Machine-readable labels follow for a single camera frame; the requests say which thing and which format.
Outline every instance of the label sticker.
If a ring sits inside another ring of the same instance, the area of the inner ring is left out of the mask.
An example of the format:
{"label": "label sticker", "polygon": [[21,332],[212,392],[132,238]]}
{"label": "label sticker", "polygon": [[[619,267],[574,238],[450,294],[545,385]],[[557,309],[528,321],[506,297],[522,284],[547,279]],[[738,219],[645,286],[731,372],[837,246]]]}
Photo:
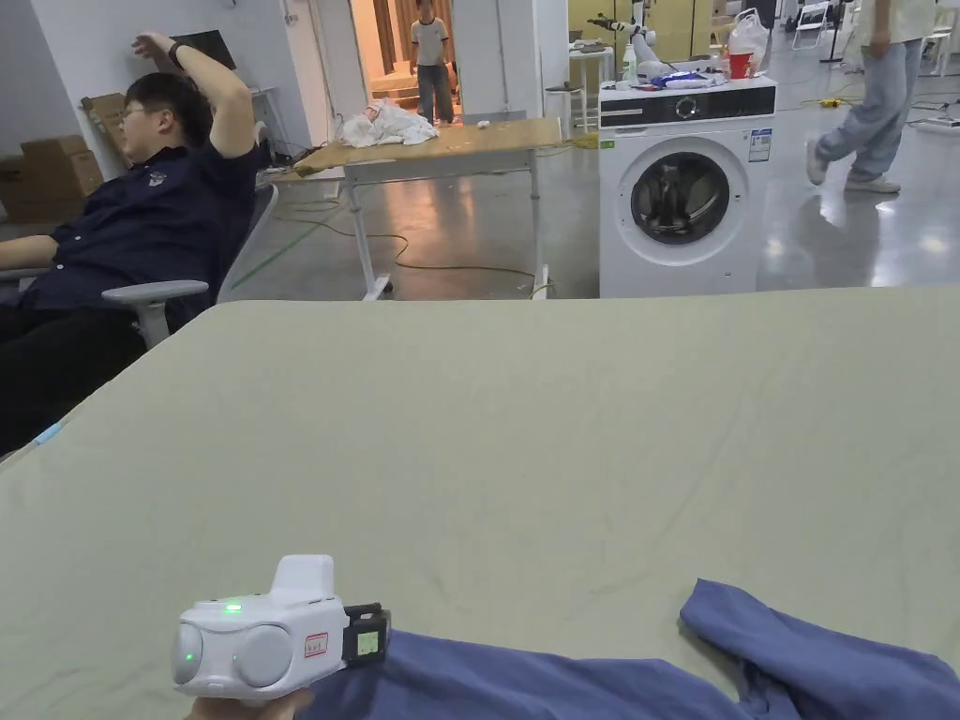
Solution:
{"label": "label sticker", "polygon": [[303,656],[305,658],[316,658],[318,655],[326,655],[326,641],[329,638],[327,633],[308,636],[303,643]]}
{"label": "label sticker", "polygon": [[750,161],[769,162],[770,146],[773,145],[774,130],[754,130],[750,132]]}
{"label": "label sticker", "polygon": [[357,655],[373,655],[380,651],[380,633],[363,633],[357,636]]}

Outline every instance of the raised arm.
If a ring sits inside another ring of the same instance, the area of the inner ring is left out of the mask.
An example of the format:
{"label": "raised arm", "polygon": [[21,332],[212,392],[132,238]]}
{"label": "raised arm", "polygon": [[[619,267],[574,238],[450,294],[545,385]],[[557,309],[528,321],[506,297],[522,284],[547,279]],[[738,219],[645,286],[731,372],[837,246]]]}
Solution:
{"label": "raised arm", "polygon": [[[169,53],[174,41],[157,33],[139,36],[133,44],[137,55],[172,65]],[[253,148],[253,98],[250,89],[213,58],[181,45],[177,62],[214,109],[210,143],[226,158],[246,155]]]}

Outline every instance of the beige shirt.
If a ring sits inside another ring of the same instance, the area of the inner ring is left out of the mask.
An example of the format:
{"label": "beige shirt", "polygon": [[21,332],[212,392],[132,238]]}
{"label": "beige shirt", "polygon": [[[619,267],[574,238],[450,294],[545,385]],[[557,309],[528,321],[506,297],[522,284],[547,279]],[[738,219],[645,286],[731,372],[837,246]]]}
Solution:
{"label": "beige shirt", "polygon": [[444,40],[450,35],[446,31],[446,25],[439,18],[435,17],[429,25],[424,25],[419,20],[413,24],[410,29],[414,44],[420,46],[420,59],[418,65],[443,65],[444,64]]}
{"label": "beige shirt", "polygon": [[[936,0],[890,0],[890,41],[907,42],[927,37],[933,32],[936,16]],[[871,43],[875,19],[876,0],[863,0],[856,30],[861,45]]]}

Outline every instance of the hand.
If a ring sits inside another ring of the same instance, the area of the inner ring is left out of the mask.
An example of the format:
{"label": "hand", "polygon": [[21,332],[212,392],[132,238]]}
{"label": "hand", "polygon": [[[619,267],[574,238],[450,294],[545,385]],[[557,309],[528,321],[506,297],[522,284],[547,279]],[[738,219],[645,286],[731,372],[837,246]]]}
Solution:
{"label": "hand", "polygon": [[293,720],[294,715],[311,703],[313,693],[309,690],[298,690],[264,708],[248,708],[238,700],[200,698],[186,720]]}
{"label": "hand", "polygon": [[160,67],[179,69],[170,62],[168,53],[174,41],[160,33],[141,33],[133,41],[133,51],[144,60],[153,60]]}
{"label": "hand", "polygon": [[890,50],[890,33],[877,31],[870,40],[870,54],[880,60]]}

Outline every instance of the doorway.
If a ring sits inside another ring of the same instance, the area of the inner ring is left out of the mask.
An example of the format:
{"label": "doorway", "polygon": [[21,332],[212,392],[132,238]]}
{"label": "doorway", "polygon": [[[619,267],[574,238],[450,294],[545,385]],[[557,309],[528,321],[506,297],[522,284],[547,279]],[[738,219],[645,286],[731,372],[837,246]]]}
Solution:
{"label": "doorway", "polygon": [[[410,74],[412,40],[410,28],[420,16],[416,0],[351,0],[357,44],[367,77],[368,101],[390,99],[404,109],[417,112],[420,89]],[[450,0],[433,0],[434,12],[450,33],[450,51],[456,57],[453,13]],[[454,124],[463,116],[456,63],[447,65],[453,91]]]}

